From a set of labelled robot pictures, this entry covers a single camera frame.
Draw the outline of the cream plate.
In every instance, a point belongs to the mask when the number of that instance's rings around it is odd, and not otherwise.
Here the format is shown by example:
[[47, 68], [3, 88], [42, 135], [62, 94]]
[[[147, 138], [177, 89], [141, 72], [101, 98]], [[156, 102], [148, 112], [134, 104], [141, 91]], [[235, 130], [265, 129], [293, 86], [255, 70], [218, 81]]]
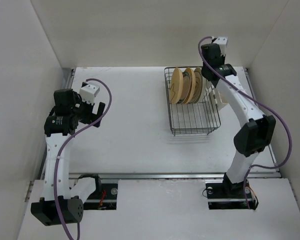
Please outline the cream plate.
[[195, 68], [195, 90], [193, 97], [190, 101], [191, 104], [198, 103], [201, 99], [202, 93], [206, 88], [206, 79], [202, 75], [202, 70], [200, 67]]

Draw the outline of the white plate with black rings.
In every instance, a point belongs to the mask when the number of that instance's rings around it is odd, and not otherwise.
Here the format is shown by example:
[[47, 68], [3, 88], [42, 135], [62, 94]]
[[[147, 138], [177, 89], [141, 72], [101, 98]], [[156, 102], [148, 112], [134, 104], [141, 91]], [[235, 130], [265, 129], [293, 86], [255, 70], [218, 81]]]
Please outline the white plate with black rings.
[[212, 83], [209, 80], [205, 80], [205, 89], [204, 89], [204, 95], [203, 97], [205, 98], [206, 95], [210, 92], [210, 89], [212, 87]]

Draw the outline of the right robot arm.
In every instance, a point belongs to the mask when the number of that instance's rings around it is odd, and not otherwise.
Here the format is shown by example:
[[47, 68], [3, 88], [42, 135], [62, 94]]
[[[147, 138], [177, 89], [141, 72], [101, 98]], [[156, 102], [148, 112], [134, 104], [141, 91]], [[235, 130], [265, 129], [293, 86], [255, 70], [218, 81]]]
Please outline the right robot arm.
[[225, 63], [219, 44], [199, 47], [203, 66], [201, 73], [221, 93], [234, 111], [240, 130], [233, 138], [236, 149], [230, 168], [224, 174], [222, 193], [227, 197], [245, 193], [245, 176], [257, 156], [270, 144], [276, 119], [265, 115], [242, 87], [231, 64]]

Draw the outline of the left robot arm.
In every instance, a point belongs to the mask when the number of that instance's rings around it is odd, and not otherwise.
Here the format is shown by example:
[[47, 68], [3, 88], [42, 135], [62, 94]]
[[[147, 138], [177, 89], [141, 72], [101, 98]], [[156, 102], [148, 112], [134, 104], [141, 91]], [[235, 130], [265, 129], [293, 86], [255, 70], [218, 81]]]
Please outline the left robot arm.
[[79, 92], [73, 89], [56, 90], [54, 107], [49, 113], [44, 133], [47, 147], [44, 186], [39, 201], [33, 202], [30, 211], [45, 226], [80, 223], [84, 203], [101, 195], [102, 186], [94, 176], [84, 176], [70, 186], [69, 169], [72, 139], [79, 123], [100, 126], [106, 105], [99, 103], [93, 113], [98, 85], [87, 84]]

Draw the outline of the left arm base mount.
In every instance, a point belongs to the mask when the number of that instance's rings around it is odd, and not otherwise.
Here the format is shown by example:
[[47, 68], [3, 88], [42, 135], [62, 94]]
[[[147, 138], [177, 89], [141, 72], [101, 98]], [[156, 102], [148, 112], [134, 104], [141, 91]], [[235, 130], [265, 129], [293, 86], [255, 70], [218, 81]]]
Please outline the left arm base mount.
[[118, 183], [102, 183], [83, 204], [84, 210], [108, 211], [117, 209]]

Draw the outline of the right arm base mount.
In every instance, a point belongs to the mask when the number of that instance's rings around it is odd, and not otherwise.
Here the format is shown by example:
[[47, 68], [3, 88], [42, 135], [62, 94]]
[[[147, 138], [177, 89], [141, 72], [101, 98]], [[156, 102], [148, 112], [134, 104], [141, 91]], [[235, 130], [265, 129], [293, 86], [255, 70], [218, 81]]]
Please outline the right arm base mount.
[[209, 210], [256, 210], [259, 200], [247, 185], [227, 192], [222, 182], [207, 182], [205, 192]]

